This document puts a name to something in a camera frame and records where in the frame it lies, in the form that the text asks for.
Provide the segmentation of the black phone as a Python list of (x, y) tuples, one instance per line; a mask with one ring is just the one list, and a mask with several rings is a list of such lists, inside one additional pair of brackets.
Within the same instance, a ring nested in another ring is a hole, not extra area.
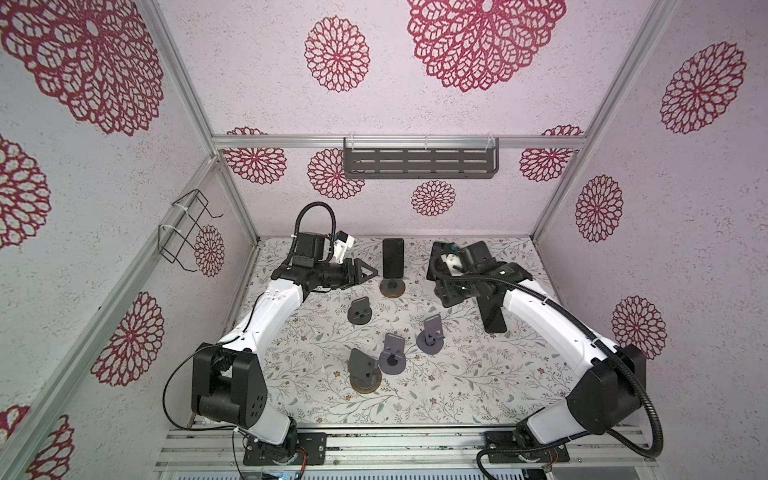
[(404, 276), (405, 241), (403, 238), (385, 238), (382, 241), (383, 277), (388, 280)]
[(504, 293), (477, 298), (480, 317), (483, 328), (488, 334), (501, 334), (507, 332), (507, 325), (503, 315)]
[(450, 276), (450, 267), (446, 264), (444, 256), (457, 251), (456, 244), (452, 242), (434, 241), (428, 258), (426, 279), (437, 281), (443, 276)]

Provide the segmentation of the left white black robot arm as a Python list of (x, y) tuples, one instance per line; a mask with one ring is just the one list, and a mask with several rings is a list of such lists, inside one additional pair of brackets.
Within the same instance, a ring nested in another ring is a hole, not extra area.
[(261, 361), (289, 318), (316, 291), (345, 290), (378, 271), (347, 255), (355, 238), (300, 232), (286, 259), (273, 270), (265, 291), (229, 333), (203, 343), (191, 357), (191, 409), (228, 424), (250, 438), (292, 456), (298, 448), (296, 421), (269, 404)]

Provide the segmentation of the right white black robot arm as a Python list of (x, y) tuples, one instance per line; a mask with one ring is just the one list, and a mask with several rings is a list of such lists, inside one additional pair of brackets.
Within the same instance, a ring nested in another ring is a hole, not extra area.
[(598, 334), (553, 300), (534, 276), (496, 259), (483, 241), (465, 247), (435, 242), (428, 279), (443, 306), (477, 301), (484, 329), (503, 333), (504, 313), (522, 319), (552, 346), (577, 378), (570, 393), (520, 421), (523, 449), (552, 447), (581, 434), (606, 434), (645, 407), (646, 359)]

